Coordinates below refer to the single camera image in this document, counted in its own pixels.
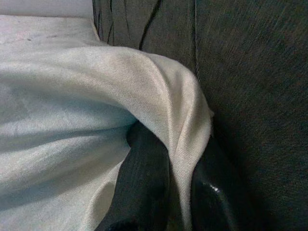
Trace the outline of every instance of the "white surface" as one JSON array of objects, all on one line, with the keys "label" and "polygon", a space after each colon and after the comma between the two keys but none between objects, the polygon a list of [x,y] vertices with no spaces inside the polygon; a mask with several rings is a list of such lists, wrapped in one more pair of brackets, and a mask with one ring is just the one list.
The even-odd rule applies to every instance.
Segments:
[{"label": "white surface", "polygon": [[189,231],[192,172],[211,128],[195,76],[166,57],[102,46],[90,20],[0,19],[0,230],[94,230],[137,118],[168,149]]},{"label": "white surface", "polygon": [[93,18],[92,0],[0,0],[0,14]]}]

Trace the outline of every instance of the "white fabric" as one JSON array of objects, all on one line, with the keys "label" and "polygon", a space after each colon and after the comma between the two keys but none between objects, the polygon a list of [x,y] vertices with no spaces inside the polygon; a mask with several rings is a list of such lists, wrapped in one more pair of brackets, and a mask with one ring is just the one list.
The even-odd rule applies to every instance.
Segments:
[{"label": "white fabric", "polygon": [[192,171],[211,130],[194,75],[89,30],[84,19],[0,16],[0,230],[94,230],[136,119],[169,151],[190,230]]}]

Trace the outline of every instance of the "gray upholstery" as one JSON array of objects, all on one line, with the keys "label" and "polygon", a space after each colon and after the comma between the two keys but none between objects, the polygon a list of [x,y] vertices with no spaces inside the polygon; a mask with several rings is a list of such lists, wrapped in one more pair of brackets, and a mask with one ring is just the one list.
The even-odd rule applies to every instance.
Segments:
[{"label": "gray upholstery", "polygon": [[266,230],[308,230],[308,1],[110,1],[102,40],[196,74]]}]

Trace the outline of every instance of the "couch backrest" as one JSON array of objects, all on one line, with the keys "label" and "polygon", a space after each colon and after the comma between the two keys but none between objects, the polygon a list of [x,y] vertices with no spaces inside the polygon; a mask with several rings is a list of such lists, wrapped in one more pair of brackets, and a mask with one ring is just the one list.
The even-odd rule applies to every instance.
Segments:
[{"label": "couch backrest", "polygon": [[102,40],[178,60],[267,230],[308,230],[308,1],[94,0]]}]

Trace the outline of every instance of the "white blanket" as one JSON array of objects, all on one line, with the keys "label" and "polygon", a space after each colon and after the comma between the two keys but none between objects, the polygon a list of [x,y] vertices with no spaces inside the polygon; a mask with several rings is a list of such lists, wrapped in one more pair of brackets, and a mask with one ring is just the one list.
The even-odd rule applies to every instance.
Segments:
[{"label": "white blanket", "polygon": [[192,172],[211,129],[195,76],[100,43],[86,19],[0,16],[0,230],[94,230],[136,119],[169,151],[190,230]]}]

